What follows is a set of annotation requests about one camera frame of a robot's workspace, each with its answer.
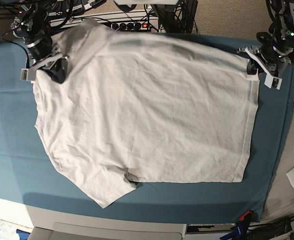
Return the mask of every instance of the t-shirt sleeve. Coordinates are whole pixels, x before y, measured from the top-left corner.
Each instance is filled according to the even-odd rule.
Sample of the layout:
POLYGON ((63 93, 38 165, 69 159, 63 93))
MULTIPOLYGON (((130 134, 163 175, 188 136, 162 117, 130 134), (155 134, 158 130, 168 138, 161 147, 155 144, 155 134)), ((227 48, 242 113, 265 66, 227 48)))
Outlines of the t-shirt sleeve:
POLYGON ((136 189, 136 185, 126 179, 126 172, 121 168, 104 165, 99 167, 96 174, 91 174, 90 171, 84 173, 86 170, 78 167, 73 168, 73 171, 58 167, 57 171, 71 180, 103 209, 136 189))

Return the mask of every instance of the black device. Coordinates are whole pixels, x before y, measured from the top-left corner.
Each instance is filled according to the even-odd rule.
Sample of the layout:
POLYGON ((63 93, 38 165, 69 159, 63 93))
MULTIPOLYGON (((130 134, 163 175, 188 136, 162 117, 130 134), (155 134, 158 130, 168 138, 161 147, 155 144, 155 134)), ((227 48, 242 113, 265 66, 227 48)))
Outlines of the black device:
MULTIPOLYGON (((51 36, 63 31, 61 27, 74 16, 74 11, 81 12, 83 10, 81 8, 83 6, 82 0, 66 0, 63 3, 57 0, 25 0, 24 2, 9 4, 11 4, 9 6, 17 5, 19 7, 19 15, 12 25, 14 35, 23 38, 32 56, 41 63, 44 63, 44 60, 51 60, 51 57, 57 55, 57 51, 54 51, 55 48, 52 46, 51 36), (75 9, 74 4, 79 4, 79 7, 75 9), (48 13, 56 7, 64 11, 64 20, 51 27, 48 13)), ((294 62, 294 0, 266 0, 266 4, 272 24, 269 32, 257 33, 257 39, 261 46, 256 48, 253 46, 251 54, 247 52, 248 48, 244 49, 244 52, 247 52, 251 57, 247 66, 247 73, 268 72, 269 80, 272 80, 270 88, 279 89, 281 81, 277 77, 288 64, 294 62)), ((195 12, 191 9, 194 9, 196 5, 197 0, 179 0, 177 5, 151 6, 159 18, 159 23, 165 29, 168 29, 169 33, 189 33, 192 30, 195 12)), ((150 17, 150 12, 147 13, 146 11, 146 17, 150 17)), ((116 27, 116 25, 112 25, 112 22, 108 20, 106 22, 110 23, 110 27, 116 27)), ((128 23, 125 27, 127 30, 134 31, 138 26, 135 26, 134 23, 128 23)), ((119 25, 119 29, 124 29, 124 26, 119 25)), ((66 65, 61 64, 61 62, 66 61, 54 58, 54 65, 45 63, 43 65, 38 64, 38 67, 53 76, 53 81, 63 83, 65 75, 62 72, 57 74, 59 71, 66 69, 66 65)))
POLYGON ((261 46, 250 49, 257 59, 251 58, 247 73, 266 72, 271 81, 265 85, 279 89, 281 81, 278 77, 287 65, 294 63, 294 0, 266 0, 266 6, 272 23, 268 32, 256 34, 261 46))
POLYGON ((244 240, 269 240, 292 231, 291 218, 284 217, 270 225, 255 228, 244 240))

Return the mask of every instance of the wire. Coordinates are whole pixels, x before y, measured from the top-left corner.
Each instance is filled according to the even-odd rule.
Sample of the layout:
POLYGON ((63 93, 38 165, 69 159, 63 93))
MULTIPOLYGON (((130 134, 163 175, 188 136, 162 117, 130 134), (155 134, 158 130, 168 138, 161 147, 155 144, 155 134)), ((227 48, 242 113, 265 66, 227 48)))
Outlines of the wire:
POLYGON ((6 6, 2 5, 1 7, 3 7, 4 9, 8 10, 9 12, 11 12, 13 15, 18 15, 17 12, 12 11, 11 9, 7 8, 6 6))
POLYGON ((3 35, 1 36, 1 39, 2 39, 3 41, 6 41, 6 42, 11 43, 11 44, 14 44, 14 45, 17 45, 17 46, 19 46, 20 48, 22 48, 22 50, 23 50, 23 51, 25 52, 25 54, 26 54, 26 68, 28 69, 28 68, 30 68, 30 58, 29 58, 29 54, 28 54, 27 50, 26 50, 22 45, 18 44, 17 42, 14 42, 14 41, 10 41, 10 40, 8 40, 8 39, 5 39, 5 36, 6 36, 7 34, 9 34, 10 32, 13 32, 14 30, 18 29, 19 27, 20 27, 20 25, 18 25, 18 26, 15 27, 14 29, 11 29, 10 31, 7 31, 5 34, 3 34, 3 35))
POLYGON ((145 10, 145 13, 147 14, 147 22, 148 22, 148 26, 149 26, 150 16, 149 16, 149 13, 147 12, 147 7, 148 7, 148 5, 146 6, 145 4, 143 4, 143 9, 145 10))
POLYGON ((61 27, 63 27, 67 22, 68 20, 71 18, 72 16, 72 11, 73 11, 73 5, 74 5, 75 1, 74 0, 70 0, 70 4, 69 4, 69 10, 68 10, 68 13, 66 15, 66 18, 63 20, 62 23, 60 23, 59 25, 57 26, 54 26, 52 27, 52 30, 56 30, 56 29, 60 29, 61 27))
POLYGON ((12 11, 11 9, 7 8, 7 7, 5 6, 5 4, 3 4, 3 3, 1 3, 1 2, 0 2, 0 7, 3 7, 4 9, 8 10, 8 11, 11 12, 13 15, 17 15, 17 14, 18 14, 17 12, 14 12, 14 11, 12 11))
POLYGON ((49 2, 53 2, 55 0, 39 0, 39 1, 32 1, 32 2, 28 2, 28 1, 24 1, 24 2, 11 2, 11 3, 4 3, 5 5, 27 5, 27 4, 44 4, 44 3, 49 3, 49 2))
POLYGON ((141 18, 140 20, 135 21, 134 24, 137 23, 137 22, 140 22, 140 21, 144 20, 146 17, 148 17, 150 15, 150 13, 152 11, 153 11, 153 9, 151 9, 143 18, 141 18))
MULTIPOLYGON (((282 220, 278 220, 278 221, 275 221, 275 222, 271 222, 271 223, 264 223, 264 224, 256 224, 256 225, 250 225, 249 227, 250 228, 253 228, 253 227, 265 227, 265 226, 270 226, 271 228, 273 227, 273 226, 276 226, 276 225, 278 225, 280 222, 282 222, 282 220)), ((290 217, 290 222, 294 222, 294 216, 291 216, 290 217)), ((249 229, 250 231, 259 231, 258 229, 249 229)))
POLYGON ((177 16, 176 13, 175 13, 175 17, 177 18, 177 21, 179 22, 179 26, 182 26, 182 25, 181 25, 181 21, 180 21, 180 19, 179 19, 179 17, 177 16))
POLYGON ((153 29, 155 29, 157 32, 159 32, 159 29, 157 29, 154 25, 152 25, 151 23, 149 23, 150 24, 150 26, 153 28, 153 29))
POLYGON ((195 27, 196 27, 196 34, 198 34, 198 28, 197 28, 197 23, 196 23, 195 18, 193 19, 193 22, 195 23, 195 27))
POLYGON ((95 16, 81 16, 81 17, 72 16, 71 19, 72 19, 72 21, 70 21, 70 22, 73 22, 74 20, 83 20, 83 19, 98 19, 98 20, 106 21, 106 22, 108 22, 110 24, 113 24, 113 22, 111 22, 111 21, 109 21, 107 19, 103 19, 103 18, 95 17, 95 16))
POLYGON ((275 17, 272 14, 269 0, 266 0, 266 5, 267 5, 267 10, 268 10, 269 17, 274 22, 275 21, 275 17))

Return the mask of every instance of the electronic equipment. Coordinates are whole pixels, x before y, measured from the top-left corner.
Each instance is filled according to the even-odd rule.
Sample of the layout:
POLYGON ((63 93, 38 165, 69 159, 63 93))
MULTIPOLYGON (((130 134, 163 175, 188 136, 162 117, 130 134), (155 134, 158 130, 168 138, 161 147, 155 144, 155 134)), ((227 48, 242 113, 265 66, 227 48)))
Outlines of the electronic equipment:
POLYGON ((248 74, 265 72, 264 84, 280 89, 282 72, 294 63, 294 0, 266 0, 266 5, 272 24, 269 32, 257 33, 261 46, 240 48, 239 52, 247 53, 251 58, 248 74))
MULTIPOLYGON (((93 17, 99 20, 100 17, 88 15, 77 16, 77 13, 81 13, 83 9, 88 7, 87 5, 90 0, 86 0, 88 2, 85 5, 81 0, 67 0, 67 2, 63 1, 62 3, 59 3, 57 0, 29 1, 32 2, 25 1, 17 3, 20 6, 20 14, 16 17, 12 25, 14 35, 24 39, 31 55, 37 61, 32 67, 28 68, 27 66, 23 69, 22 77, 23 79, 33 78, 35 76, 33 71, 41 68, 48 72, 54 81, 63 83, 65 75, 61 71, 66 68, 67 61, 59 52, 59 46, 52 45, 51 36, 63 31, 67 27, 75 26, 76 23, 79 24, 84 18, 93 17), (53 7, 57 7, 56 4, 58 3, 63 13, 61 15, 62 19, 56 19, 56 22, 54 22, 48 12, 52 11, 53 7)), ((118 19, 118 21, 115 21, 112 18, 100 18, 99 22, 116 31, 141 31, 143 24, 149 21, 149 18, 158 17, 159 26, 162 26, 166 32, 189 33, 190 19, 194 22, 194 12, 188 8, 190 6, 196 6, 194 2, 189 4, 189 1, 179 0, 176 5, 151 5, 152 10, 144 9, 144 18, 140 20, 127 19, 124 21, 122 19, 119 21, 118 19), (178 6, 181 6, 180 13, 182 13, 182 19, 179 19, 177 16, 176 11, 178 6)), ((266 4, 270 18, 272 19, 269 32, 257 33, 257 39, 261 43, 261 46, 240 48, 239 52, 247 53, 250 56, 250 62, 247 66, 248 74, 254 75, 257 72, 265 72, 266 78, 264 84, 269 88, 280 89, 282 82, 281 73, 288 64, 294 62, 294 0, 266 0, 266 4)), ((131 9, 134 9, 134 7, 127 6, 126 9, 129 12, 124 14, 127 15, 133 12, 131 9)), ((150 30, 150 27, 151 23, 148 22, 147 31, 150 30)))
POLYGON ((83 7, 85 11, 90 9, 95 9, 102 4, 104 4, 107 0, 82 0, 83 7))

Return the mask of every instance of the cable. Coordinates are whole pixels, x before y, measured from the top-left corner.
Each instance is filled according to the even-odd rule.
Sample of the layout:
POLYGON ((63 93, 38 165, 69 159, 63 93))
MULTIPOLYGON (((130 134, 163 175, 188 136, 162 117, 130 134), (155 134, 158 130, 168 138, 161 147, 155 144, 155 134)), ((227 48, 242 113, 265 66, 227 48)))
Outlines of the cable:
POLYGON ((151 23, 149 23, 150 24, 150 26, 153 28, 153 29, 155 29, 157 32, 159 32, 159 29, 157 29, 154 25, 152 25, 151 23))
POLYGON ((181 11, 182 11, 182 17, 181 17, 181 32, 185 33, 186 31, 188 31, 187 27, 188 27, 188 23, 190 22, 190 18, 191 18, 191 13, 188 10, 188 7, 185 3, 181 3, 181 11))
POLYGON ((269 17, 274 22, 275 21, 275 17, 272 14, 269 0, 266 0, 266 5, 267 5, 267 10, 268 10, 269 17))
POLYGON ((13 32, 14 30, 16 30, 17 28, 19 28, 20 27, 20 25, 18 25, 17 27, 15 27, 14 29, 11 29, 10 31, 7 31, 5 34, 3 34, 2 36, 1 36, 1 39, 3 40, 3 41, 6 41, 6 42, 8 42, 8 43, 12 43, 12 44, 14 44, 14 45, 17 45, 17 46, 19 46, 19 47, 21 47, 22 49, 23 49, 23 51, 25 52, 25 54, 26 54, 26 68, 28 69, 28 68, 30 68, 30 59, 29 59, 29 54, 28 54, 28 52, 27 52, 27 50, 22 46, 22 45, 20 45, 20 44, 18 44, 17 42, 14 42, 14 41, 10 41, 10 40, 8 40, 8 39, 5 39, 5 36, 7 35, 7 34, 9 34, 10 32, 13 32))
POLYGON ((59 25, 57 26, 54 26, 52 27, 52 30, 56 30, 56 29, 60 29, 61 27, 63 27, 67 22, 68 20, 71 18, 72 16, 72 11, 73 11, 73 5, 74 5, 75 1, 74 0, 70 0, 70 4, 69 4, 69 11, 66 15, 66 18, 63 20, 62 23, 60 23, 59 25))
POLYGON ((108 22, 108 23, 110 23, 110 24, 113 24, 113 22, 111 22, 111 21, 109 21, 109 20, 107 20, 107 19, 103 19, 103 18, 100 18, 100 17, 95 17, 95 16, 82 16, 82 17, 74 17, 74 16, 72 16, 71 17, 71 19, 72 20, 83 20, 83 19, 98 19, 98 20, 102 20, 102 21, 106 21, 106 22, 108 22))
POLYGON ((6 6, 11 6, 11 5, 27 5, 27 4, 43 4, 43 3, 49 3, 49 2, 53 2, 54 0, 39 0, 39 1, 32 1, 32 2, 11 2, 11 3, 5 3, 3 2, 3 4, 5 4, 6 6))
POLYGON ((177 16, 177 14, 175 13, 175 17, 177 18, 178 22, 179 22, 179 26, 181 26, 181 21, 179 19, 179 17, 177 16))
POLYGON ((198 34, 198 28, 197 28, 197 24, 196 24, 195 18, 193 18, 193 22, 195 23, 195 27, 196 27, 196 34, 198 34))
MULTIPOLYGON (((266 226, 270 226, 270 228, 265 229, 265 230, 259 230, 259 229, 248 229, 249 231, 257 231, 257 232, 265 232, 265 231, 270 231, 272 230, 274 227, 276 227, 278 224, 280 224, 283 220, 277 220, 275 222, 271 222, 271 223, 264 223, 264 224, 256 224, 256 225, 250 225, 250 228, 253 227, 266 227, 266 226)), ((290 222, 294 222, 294 216, 290 217, 290 222)))
POLYGON ((137 23, 137 22, 140 22, 140 21, 144 20, 144 18, 145 17, 148 17, 152 11, 153 11, 153 9, 151 9, 143 18, 141 18, 140 20, 135 21, 134 24, 137 23))
POLYGON ((149 16, 149 13, 147 12, 147 7, 145 4, 143 4, 143 9, 145 10, 145 13, 147 14, 147 22, 148 22, 148 26, 150 24, 150 16, 149 16))
POLYGON ((7 8, 8 6, 5 6, 5 4, 0 2, 0 7, 3 7, 4 9, 8 10, 9 12, 11 12, 13 15, 17 15, 17 12, 12 11, 11 9, 7 8))

